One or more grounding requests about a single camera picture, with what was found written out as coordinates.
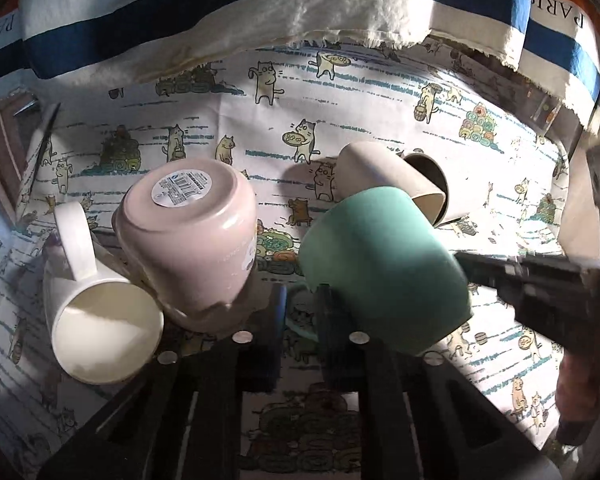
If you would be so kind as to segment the cat print bed sheet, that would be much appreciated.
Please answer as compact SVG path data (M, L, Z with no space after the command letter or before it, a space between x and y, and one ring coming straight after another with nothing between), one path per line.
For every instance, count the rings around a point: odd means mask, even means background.
M128 188L176 156L228 162L258 199L266 282L300 278L309 225L336 203L341 149L446 156L489 181L482 207L440 226L453 250L559 252L568 156L512 114L528 90L438 40L393 51L350 44L262 49L153 84L73 93L28 144L10 244L0 250L0 449L19 478L41 466L114 393L80 384L50 348L43 248L57 205L76 200L100 242Z

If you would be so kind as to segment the striped blue white blanket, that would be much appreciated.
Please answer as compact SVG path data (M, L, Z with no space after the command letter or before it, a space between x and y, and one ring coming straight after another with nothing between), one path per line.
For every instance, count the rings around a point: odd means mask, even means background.
M581 120L600 95L590 0L8 0L0 98L46 80L112 89L304 40L401 49L431 35L493 56Z

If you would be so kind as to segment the cream white mug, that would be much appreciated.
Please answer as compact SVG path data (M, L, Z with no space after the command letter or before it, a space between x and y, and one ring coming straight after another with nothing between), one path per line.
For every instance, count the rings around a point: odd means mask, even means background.
M43 304L61 368L91 385L123 382L149 362L164 319L154 297L94 241L82 205L54 210L43 248Z

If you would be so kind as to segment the white mug with oval logo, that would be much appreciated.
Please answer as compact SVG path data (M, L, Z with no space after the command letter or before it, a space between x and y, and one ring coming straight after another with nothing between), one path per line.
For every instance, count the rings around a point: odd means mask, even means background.
M434 226L460 220L482 207L489 181L471 167L457 165L446 156L431 157L421 152L411 152L404 160L445 192L445 202Z

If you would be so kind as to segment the teal green mug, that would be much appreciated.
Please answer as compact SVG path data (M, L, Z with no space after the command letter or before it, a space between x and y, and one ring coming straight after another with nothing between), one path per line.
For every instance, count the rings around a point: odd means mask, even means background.
M419 354L471 318L463 270L400 188L370 188L330 208L298 258L309 289L329 286L358 328L394 351Z

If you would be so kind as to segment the beige square cup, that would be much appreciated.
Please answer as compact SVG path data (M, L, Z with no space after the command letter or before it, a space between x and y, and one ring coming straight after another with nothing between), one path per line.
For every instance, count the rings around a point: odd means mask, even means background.
M375 141L355 141L338 155L335 183L341 198L369 188L400 188L433 225L449 206L449 185L440 166L428 155L399 155Z

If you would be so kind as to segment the pink mug with sticker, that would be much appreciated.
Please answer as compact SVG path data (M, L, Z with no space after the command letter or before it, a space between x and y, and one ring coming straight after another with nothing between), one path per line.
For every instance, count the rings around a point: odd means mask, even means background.
M134 272L171 321L219 333L240 305L257 245L257 197L232 166L208 158L167 162L134 183L111 218Z

